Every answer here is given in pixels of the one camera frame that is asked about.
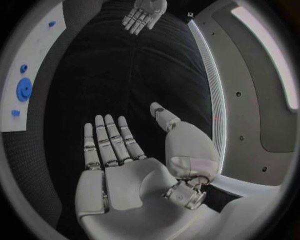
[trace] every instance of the dark cloth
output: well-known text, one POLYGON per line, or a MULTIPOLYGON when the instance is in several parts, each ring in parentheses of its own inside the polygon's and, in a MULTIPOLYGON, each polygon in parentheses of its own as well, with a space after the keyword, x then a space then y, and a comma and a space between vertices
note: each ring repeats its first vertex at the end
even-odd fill
POLYGON ((150 115, 152 102, 212 136, 209 85, 189 27, 166 13, 152 30, 130 35, 122 19, 132 7, 132 1, 104 4, 69 46, 52 81, 45 153, 66 225, 66 208, 75 217, 76 185, 85 168, 84 124, 96 115, 111 114, 115 121, 124 115, 145 154, 163 163, 166 133, 150 115))

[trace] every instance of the robotic hand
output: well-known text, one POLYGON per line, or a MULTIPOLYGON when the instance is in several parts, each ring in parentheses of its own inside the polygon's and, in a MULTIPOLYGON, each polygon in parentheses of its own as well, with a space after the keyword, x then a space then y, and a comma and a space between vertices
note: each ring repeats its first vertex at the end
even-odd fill
POLYGON ((166 9, 166 0, 136 0, 134 8, 124 17, 122 24, 126 30, 130 29, 130 34, 138 35, 145 25, 151 30, 166 9))
POLYGON ((202 204, 206 193, 201 192, 201 185, 210 183, 219 168, 219 155, 213 142, 200 129, 181 121, 156 102, 151 104, 150 112, 168 132, 166 166, 146 157, 123 116, 118 118, 119 133, 111 115, 104 119, 101 115, 95 117, 101 164, 92 124, 85 124, 86 170, 81 174, 75 196, 79 219, 104 214, 108 209, 107 214, 113 215, 111 209, 141 208, 149 199, 155 199, 152 206, 165 205, 167 201, 190 210, 202 204))

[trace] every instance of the blue knob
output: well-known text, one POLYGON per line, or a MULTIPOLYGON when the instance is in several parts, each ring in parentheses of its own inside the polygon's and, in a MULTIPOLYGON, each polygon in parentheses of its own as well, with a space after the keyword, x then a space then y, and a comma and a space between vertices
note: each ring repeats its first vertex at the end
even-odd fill
POLYGON ((16 87, 16 96, 21 102, 25 102, 31 96, 33 86, 30 79, 27 77, 22 78, 16 87))
POLYGON ((51 22, 49 22, 49 27, 51 28, 51 27, 53 27, 55 24, 56 24, 56 21, 51 21, 51 22))
POLYGON ((12 110, 11 111, 11 115, 13 115, 14 117, 18 117, 18 116, 20 116, 20 111, 18 111, 18 110, 12 110))
POLYGON ((23 65, 21 66, 21 68, 20 68, 21 74, 25 73, 26 70, 27 70, 27 68, 28 68, 28 66, 27 66, 26 64, 23 64, 23 65))

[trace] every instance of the curved enclosure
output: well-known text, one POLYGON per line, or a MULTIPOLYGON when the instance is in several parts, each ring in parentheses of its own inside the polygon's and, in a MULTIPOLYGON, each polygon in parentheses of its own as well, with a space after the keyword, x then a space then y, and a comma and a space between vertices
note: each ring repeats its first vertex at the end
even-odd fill
POLYGON ((185 21, 167 11, 137 36, 122 26, 132 1, 41 1, 27 14, 1 56, 0 175, 34 234, 248 239, 261 230, 297 169, 298 85, 281 22, 256 7, 211 1, 185 21), (169 173, 170 143, 151 116, 153 102, 201 130, 218 154, 218 173, 195 210, 162 197, 178 177, 169 173), (125 116, 149 158, 90 180, 84 125, 106 114, 125 116), (89 184, 78 185, 84 178, 89 184), (90 188, 107 191, 109 210, 79 217, 90 188))

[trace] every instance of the blue button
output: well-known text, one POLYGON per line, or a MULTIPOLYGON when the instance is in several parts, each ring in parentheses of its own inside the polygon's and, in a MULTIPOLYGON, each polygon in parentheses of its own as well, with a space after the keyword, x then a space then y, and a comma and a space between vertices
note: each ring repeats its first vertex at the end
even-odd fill
POLYGON ((56 21, 51 21, 51 22, 49 22, 49 27, 51 28, 51 27, 53 27, 55 24, 56 24, 56 21))
POLYGON ((27 70, 27 68, 28 68, 28 66, 27 66, 26 64, 23 64, 23 65, 21 66, 21 68, 20 68, 21 74, 25 73, 26 70, 27 70))
POLYGON ((33 86, 30 79, 27 77, 22 78, 16 88, 16 96, 21 102, 25 102, 31 96, 33 86))
POLYGON ((18 110, 12 110, 11 111, 11 115, 13 115, 14 117, 18 117, 18 116, 20 116, 20 111, 18 111, 18 110))

